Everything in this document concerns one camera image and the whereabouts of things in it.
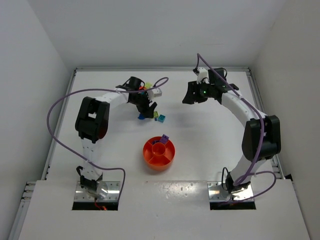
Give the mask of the lime green lego brick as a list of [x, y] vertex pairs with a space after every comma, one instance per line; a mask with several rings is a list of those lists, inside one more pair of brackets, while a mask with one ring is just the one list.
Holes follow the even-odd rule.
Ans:
[[151, 83], [149, 83], [149, 82], [146, 82], [146, 83], [145, 83], [145, 87], [146, 87], [147, 89], [150, 89], [150, 88], [153, 87], [153, 85], [152, 85]]
[[158, 118], [158, 117], [159, 117], [159, 114], [158, 114], [157, 111], [155, 111], [155, 112], [153, 113], [153, 118], [156, 119], [156, 118]]

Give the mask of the purple lego brick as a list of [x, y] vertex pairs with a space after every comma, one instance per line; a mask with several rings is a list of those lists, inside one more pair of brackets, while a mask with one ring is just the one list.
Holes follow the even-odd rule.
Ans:
[[164, 145], [165, 145], [168, 141], [169, 141], [169, 137], [168, 137], [167, 135], [165, 135], [165, 134], [163, 134], [163, 135], [161, 136], [160, 140], [159, 140], [159, 142], [162, 143], [162, 144], [164, 144]]

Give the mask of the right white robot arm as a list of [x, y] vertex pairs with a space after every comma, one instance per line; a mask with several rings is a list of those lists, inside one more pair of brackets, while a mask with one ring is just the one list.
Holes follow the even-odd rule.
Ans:
[[246, 189], [259, 168], [281, 151], [280, 120], [267, 115], [246, 100], [239, 88], [227, 83], [224, 68], [196, 67], [195, 81], [188, 82], [183, 104], [204, 103], [209, 98], [227, 108], [244, 127], [241, 143], [242, 157], [225, 179], [229, 193]]

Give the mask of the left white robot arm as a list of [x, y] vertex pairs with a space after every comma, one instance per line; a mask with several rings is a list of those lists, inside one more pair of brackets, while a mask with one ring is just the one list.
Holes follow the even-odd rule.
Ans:
[[106, 94], [83, 98], [75, 121], [75, 130], [81, 139], [85, 162], [78, 170], [80, 186], [89, 195], [101, 199], [108, 194], [107, 186], [103, 182], [103, 170], [97, 167], [95, 161], [99, 158], [102, 139], [108, 131], [111, 110], [130, 103], [136, 106], [144, 118], [152, 119], [157, 106], [154, 98], [161, 95], [159, 87], [144, 88], [144, 82], [132, 76]]

